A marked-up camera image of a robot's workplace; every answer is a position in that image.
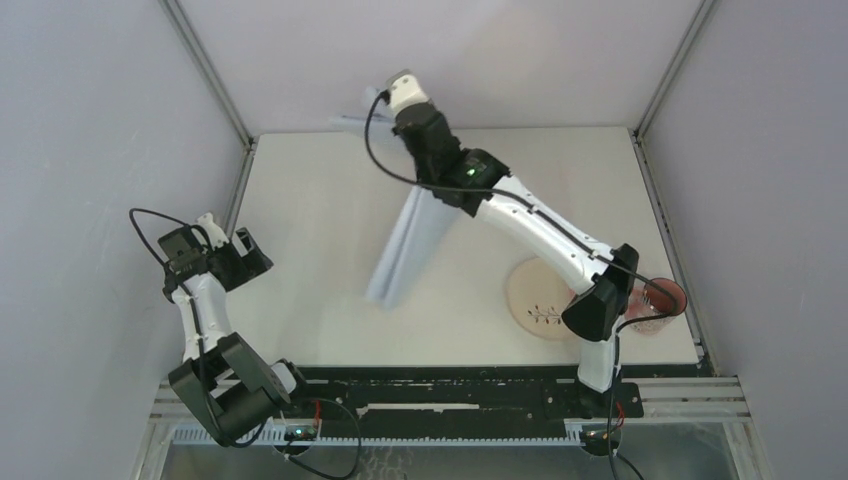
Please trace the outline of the white checked tablecloth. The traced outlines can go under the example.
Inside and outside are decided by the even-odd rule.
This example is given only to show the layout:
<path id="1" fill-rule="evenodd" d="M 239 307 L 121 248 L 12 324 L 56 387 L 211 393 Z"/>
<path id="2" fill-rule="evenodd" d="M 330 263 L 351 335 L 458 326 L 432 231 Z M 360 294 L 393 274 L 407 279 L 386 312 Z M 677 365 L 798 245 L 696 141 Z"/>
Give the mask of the white checked tablecloth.
<path id="1" fill-rule="evenodd" d="M 337 115 L 330 123 L 341 131 L 364 137 L 365 117 Z M 392 132 L 386 107 L 378 107 L 369 130 L 370 142 L 410 157 Z M 391 310 L 408 297 L 444 237 L 459 218 L 459 210 L 437 200 L 432 192 L 412 187 L 369 281 L 365 297 Z"/>

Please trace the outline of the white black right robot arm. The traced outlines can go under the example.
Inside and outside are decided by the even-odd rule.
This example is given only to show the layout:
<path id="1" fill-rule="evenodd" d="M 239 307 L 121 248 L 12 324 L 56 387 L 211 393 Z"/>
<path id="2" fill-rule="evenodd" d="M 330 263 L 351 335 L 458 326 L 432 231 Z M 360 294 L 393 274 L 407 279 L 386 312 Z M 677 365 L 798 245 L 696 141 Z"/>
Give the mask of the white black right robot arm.
<path id="1" fill-rule="evenodd" d="M 431 102 L 395 107 L 392 114 L 393 131 L 414 160 L 417 185 L 522 241 L 572 290 L 561 319 L 581 341 L 579 406 L 589 415 L 605 415 L 618 400 L 616 330 L 633 289 L 638 252 L 592 238 L 548 208 L 494 156 L 462 147 Z"/>

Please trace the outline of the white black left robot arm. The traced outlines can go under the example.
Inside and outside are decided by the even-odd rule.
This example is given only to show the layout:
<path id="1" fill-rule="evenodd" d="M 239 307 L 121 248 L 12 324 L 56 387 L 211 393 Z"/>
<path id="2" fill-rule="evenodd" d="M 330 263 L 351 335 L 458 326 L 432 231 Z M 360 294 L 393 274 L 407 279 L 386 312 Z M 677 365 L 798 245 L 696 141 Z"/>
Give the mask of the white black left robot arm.
<path id="1" fill-rule="evenodd" d="M 185 333 L 183 360 L 168 375 L 171 389 L 220 446 L 245 448 L 280 410 L 290 417 L 311 407 L 311 388 L 298 368 L 266 362 L 228 316 L 230 292 L 273 267 L 242 228 L 233 236 L 204 215 L 158 240 L 164 296 Z"/>

